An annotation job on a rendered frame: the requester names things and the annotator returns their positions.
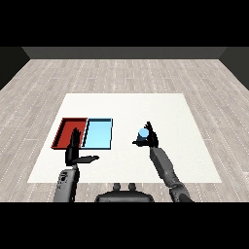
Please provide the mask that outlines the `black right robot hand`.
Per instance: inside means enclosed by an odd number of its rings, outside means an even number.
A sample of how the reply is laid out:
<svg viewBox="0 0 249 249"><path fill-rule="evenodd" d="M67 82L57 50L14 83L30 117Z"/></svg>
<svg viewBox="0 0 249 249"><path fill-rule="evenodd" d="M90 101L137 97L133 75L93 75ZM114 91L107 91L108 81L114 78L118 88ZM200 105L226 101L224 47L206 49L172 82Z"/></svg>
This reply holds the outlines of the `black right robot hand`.
<svg viewBox="0 0 249 249"><path fill-rule="evenodd" d="M137 139L133 141L133 144L138 147L149 146L150 148L157 148L159 146L159 140L157 134L153 131L150 122L147 122L144 128L148 131L147 136L142 136L141 132L138 132Z"/></svg>

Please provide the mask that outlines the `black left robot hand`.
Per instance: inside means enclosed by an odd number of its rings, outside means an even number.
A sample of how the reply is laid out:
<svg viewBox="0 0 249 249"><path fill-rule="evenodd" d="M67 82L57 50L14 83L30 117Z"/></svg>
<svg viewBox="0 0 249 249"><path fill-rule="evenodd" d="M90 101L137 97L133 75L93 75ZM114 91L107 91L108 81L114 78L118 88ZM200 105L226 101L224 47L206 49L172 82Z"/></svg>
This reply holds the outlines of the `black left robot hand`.
<svg viewBox="0 0 249 249"><path fill-rule="evenodd" d="M78 163L91 163L92 161L99 159L99 156L79 157L80 136L81 131L75 127L65 152L65 163L67 166L73 166Z"/></svg>

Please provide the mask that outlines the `small blue can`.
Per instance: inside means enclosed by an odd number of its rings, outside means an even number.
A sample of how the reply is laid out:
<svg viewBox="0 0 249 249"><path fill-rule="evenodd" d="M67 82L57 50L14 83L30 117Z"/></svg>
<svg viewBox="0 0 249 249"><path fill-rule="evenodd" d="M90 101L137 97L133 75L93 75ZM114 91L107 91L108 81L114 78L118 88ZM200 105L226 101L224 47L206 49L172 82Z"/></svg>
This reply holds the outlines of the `small blue can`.
<svg viewBox="0 0 249 249"><path fill-rule="evenodd" d="M141 128L138 131L137 140L139 142L145 141L147 139L148 135L149 135L149 130L147 128Z"/></svg>

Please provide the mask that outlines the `red shallow open box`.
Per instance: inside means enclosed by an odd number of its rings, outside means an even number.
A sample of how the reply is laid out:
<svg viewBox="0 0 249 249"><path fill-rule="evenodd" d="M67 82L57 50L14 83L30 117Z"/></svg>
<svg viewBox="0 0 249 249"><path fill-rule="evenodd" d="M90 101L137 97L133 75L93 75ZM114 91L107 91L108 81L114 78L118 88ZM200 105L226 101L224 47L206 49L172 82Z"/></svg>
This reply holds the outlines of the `red shallow open box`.
<svg viewBox="0 0 249 249"><path fill-rule="evenodd" d="M80 141L83 141L87 121L87 118L63 118L53 140L52 149L65 150L70 144L74 128L80 131Z"/></svg>

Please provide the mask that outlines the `light blue shallow open box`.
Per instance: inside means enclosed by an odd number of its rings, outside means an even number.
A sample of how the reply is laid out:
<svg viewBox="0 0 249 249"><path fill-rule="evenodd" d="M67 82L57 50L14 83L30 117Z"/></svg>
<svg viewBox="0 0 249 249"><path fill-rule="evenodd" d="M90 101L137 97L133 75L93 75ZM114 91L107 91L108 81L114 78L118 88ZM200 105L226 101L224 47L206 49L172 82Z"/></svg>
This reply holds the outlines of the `light blue shallow open box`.
<svg viewBox="0 0 249 249"><path fill-rule="evenodd" d="M82 141L83 150L110 150L113 120L111 118L90 118Z"/></svg>

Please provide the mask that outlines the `dark grey robot body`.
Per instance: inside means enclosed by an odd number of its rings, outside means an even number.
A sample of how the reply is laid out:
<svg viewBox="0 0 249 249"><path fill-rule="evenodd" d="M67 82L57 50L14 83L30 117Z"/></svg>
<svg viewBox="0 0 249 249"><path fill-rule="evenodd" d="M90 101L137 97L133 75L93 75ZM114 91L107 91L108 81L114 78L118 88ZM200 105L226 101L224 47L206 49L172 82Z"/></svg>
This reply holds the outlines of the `dark grey robot body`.
<svg viewBox="0 0 249 249"><path fill-rule="evenodd" d="M154 199L149 194L138 192L134 183L128 184L127 191L122 191L121 184L115 183L111 192L98 195L95 202L154 202Z"/></svg>

